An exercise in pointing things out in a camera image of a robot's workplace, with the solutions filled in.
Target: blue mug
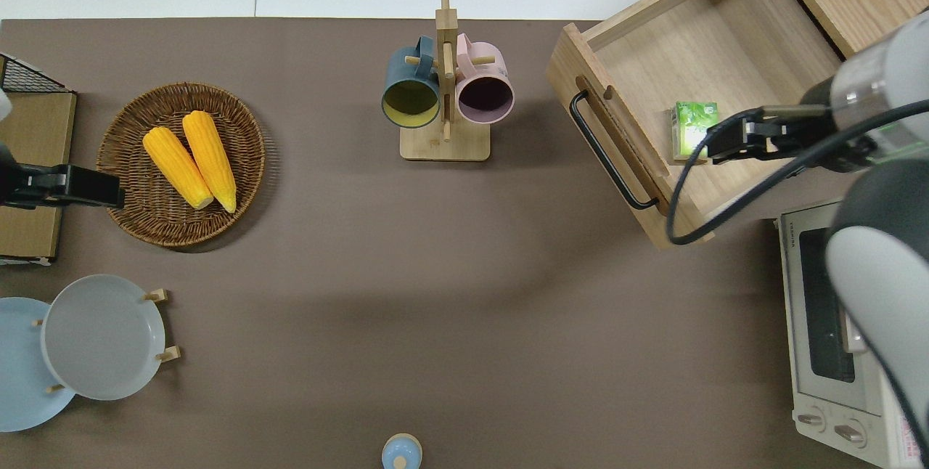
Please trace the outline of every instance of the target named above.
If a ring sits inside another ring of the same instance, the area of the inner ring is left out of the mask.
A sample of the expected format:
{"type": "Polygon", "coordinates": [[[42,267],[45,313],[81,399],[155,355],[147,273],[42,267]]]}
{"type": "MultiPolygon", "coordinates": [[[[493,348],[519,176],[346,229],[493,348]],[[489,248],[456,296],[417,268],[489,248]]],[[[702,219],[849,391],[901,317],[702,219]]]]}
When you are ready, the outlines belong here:
{"type": "Polygon", "coordinates": [[[398,49],[390,56],[381,109],[390,122],[401,128],[422,128],[438,116],[438,75],[432,68],[434,52],[434,40],[420,36],[416,46],[398,49]],[[410,65],[407,57],[417,57],[419,62],[410,65]]]}

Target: woven tray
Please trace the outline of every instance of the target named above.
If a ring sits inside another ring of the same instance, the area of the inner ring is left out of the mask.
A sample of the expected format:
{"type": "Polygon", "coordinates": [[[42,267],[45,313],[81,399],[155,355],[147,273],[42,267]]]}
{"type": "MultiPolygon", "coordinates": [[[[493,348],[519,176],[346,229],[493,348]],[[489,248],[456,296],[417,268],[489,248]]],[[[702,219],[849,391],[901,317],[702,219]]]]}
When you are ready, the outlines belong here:
{"type": "Polygon", "coordinates": [[[97,169],[119,177],[126,189],[122,210],[109,210],[120,228],[150,244],[183,248],[211,240],[242,217],[265,172],[265,142],[252,112],[225,89],[179,82],[140,95],[116,115],[103,135],[97,169]],[[181,121],[192,110],[209,112],[216,122],[235,177],[235,213],[216,201],[198,211],[190,207],[142,147],[150,129],[166,126],[189,150],[181,121]]]}

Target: wooden mug rack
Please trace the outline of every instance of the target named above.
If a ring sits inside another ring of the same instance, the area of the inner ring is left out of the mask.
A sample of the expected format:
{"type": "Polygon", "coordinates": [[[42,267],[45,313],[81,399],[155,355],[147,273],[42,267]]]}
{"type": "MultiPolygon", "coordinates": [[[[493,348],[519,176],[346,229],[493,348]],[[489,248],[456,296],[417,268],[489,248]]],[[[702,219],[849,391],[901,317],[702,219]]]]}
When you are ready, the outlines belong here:
{"type": "MultiPolygon", "coordinates": [[[[458,10],[449,0],[435,11],[435,62],[438,66],[439,114],[422,128],[400,128],[401,157],[407,160],[484,161],[491,157],[491,126],[466,121],[455,101],[455,53],[458,10]]],[[[408,57],[408,63],[418,63],[408,57]]],[[[478,58],[477,63],[492,60],[478,58]]]]}

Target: corn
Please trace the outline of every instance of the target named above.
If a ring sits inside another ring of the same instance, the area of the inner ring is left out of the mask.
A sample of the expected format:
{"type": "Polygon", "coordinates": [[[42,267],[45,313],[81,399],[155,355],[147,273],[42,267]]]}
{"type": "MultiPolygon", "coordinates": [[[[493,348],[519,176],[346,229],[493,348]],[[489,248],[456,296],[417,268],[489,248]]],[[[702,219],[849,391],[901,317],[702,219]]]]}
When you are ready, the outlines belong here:
{"type": "Polygon", "coordinates": [[[150,129],[142,137],[142,145],[172,187],[195,210],[202,210],[213,202],[213,195],[210,194],[210,188],[206,187],[199,169],[170,129],[163,126],[150,129]]]}
{"type": "Polygon", "coordinates": [[[207,112],[190,112],[184,118],[184,135],[207,187],[226,211],[234,213],[235,178],[212,116],[207,112]]]}

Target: light blue plate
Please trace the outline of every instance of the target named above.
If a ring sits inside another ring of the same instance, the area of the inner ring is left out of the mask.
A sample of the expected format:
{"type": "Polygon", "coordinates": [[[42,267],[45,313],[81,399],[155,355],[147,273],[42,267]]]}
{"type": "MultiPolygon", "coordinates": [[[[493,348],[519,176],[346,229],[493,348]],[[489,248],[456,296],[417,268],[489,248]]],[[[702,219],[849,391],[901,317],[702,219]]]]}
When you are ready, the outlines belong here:
{"type": "Polygon", "coordinates": [[[21,297],[0,298],[0,433],[46,422],[74,397],[70,389],[46,393],[58,380],[42,357],[42,327],[49,304],[21,297]]]}

